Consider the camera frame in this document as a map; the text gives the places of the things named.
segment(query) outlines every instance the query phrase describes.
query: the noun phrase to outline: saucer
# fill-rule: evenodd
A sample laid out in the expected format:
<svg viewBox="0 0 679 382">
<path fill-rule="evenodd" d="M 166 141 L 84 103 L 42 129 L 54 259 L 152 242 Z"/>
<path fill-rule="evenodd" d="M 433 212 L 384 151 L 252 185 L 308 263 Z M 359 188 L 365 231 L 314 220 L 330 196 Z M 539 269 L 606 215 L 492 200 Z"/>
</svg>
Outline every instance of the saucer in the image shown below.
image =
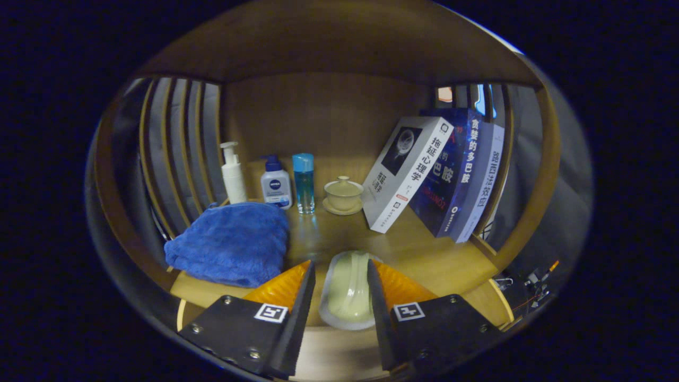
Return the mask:
<svg viewBox="0 0 679 382">
<path fill-rule="evenodd" d="M 328 202 L 328 198 L 323 199 L 323 208 L 325 208 L 326 211 L 329 213 L 334 213 L 335 215 L 353 215 L 356 212 L 359 212 L 363 208 L 363 201 L 359 199 L 359 202 L 356 204 L 356 207 L 347 210 L 347 211 L 340 211 L 339 209 L 334 209 L 333 206 L 330 205 Z"/>
</svg>

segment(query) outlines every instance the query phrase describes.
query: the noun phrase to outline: blue bottle cap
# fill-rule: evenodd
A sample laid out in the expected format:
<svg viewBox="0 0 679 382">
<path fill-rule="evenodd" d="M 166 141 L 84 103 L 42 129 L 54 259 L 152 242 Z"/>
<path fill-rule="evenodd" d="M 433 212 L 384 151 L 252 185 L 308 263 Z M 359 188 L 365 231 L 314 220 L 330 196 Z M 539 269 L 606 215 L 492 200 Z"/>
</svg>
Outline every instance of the blue bottle cap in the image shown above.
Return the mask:
<svg viewBox="0 0 679 382">
<path fill-rule="evenodd" d="M 293 170 L 296 173 L 307 173 L 314 170 L 314 156 L 307 153 L 293 155 Z"/>
<path fill-rule="evenodd" d="M 278 171 L 283 168 L 278 161 L 278 155 L 265 155 L 262 158 L 266 158 L 266 163 L 264 164 L 266 171 Z"/>
</svg>

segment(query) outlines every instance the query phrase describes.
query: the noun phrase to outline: orange gripper pad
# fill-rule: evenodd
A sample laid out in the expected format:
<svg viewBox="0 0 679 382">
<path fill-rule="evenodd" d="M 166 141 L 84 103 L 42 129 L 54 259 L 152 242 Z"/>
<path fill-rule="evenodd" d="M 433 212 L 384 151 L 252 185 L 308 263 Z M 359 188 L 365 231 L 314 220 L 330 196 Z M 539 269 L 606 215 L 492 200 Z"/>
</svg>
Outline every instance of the orange gripper pad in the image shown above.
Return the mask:
<svg viewBox="0 0 679 382">
<path fill-rule="evenodd" d="M 426 289 L 410 277 L 393 269 L 392 267 L 372 260 L 382 280 L 384 300 L 389 311 L 397 304 L 420 302 L 438 298 L 430 290 Z"/>
<path fill-rule="evenodd" d="M 288 310 L 291 312 L 295 304 L 297 291 L 299 291 L 301 282 L 304 280 L 309 264 L 311 264 L 311 260 L 288 269 L 248 293 L 243 297 L 243 300 L 280 305 L 288 307 Z"/>
</svg>

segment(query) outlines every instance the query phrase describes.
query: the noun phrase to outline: white pump bottle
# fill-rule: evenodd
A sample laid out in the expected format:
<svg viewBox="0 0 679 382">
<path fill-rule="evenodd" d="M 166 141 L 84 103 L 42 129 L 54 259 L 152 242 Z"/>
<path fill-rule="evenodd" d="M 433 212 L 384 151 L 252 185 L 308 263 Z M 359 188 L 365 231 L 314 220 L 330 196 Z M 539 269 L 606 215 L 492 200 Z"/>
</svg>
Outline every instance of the white pump bottle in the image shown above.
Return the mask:
<svg viewBox="0 0 679 382">
<path fill-rule="evenodd" d="M 224 178 L 224 186 L 230 204 L 248 201 L 238 155 L 234 154 L 234 146 L 236 145 L 238 145 L 238 142 L 225 142 L 219 145 L 224 150 L 224 165 L 221 167 L 221 176 Z"/>
</svg>

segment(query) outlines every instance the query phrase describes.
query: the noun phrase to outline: blue towel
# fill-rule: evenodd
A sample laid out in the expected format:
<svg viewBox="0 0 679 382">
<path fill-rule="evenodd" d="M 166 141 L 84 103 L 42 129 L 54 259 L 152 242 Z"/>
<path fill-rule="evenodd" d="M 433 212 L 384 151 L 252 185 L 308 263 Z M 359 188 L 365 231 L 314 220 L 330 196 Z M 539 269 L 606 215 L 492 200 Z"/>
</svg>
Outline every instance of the blue towel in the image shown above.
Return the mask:
<svg viewBox="0 0 679 382">
<path fill-rule="evenodd" d="M 209 208 L 165 243 L 165 259 L 196 279 L 256 288 L 280 274 L 288 232 L 285 212 L 272 205 Z"/>
</svg>

